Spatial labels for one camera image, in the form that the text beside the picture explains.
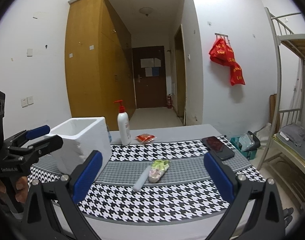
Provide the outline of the person's left hand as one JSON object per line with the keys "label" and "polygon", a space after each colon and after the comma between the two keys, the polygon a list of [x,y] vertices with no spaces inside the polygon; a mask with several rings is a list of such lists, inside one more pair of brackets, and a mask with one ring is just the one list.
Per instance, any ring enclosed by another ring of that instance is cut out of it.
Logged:
{"label": "person's left hand", "polygon": [[[15,196],[17,202],[25,204],[27,196],[28,196],[28,179],[27,177],[20,177],[16,182],[16,190],[17,194]],[[6,187],[3,182],[0,180],[0,198],[2,198],[6,194]]]}

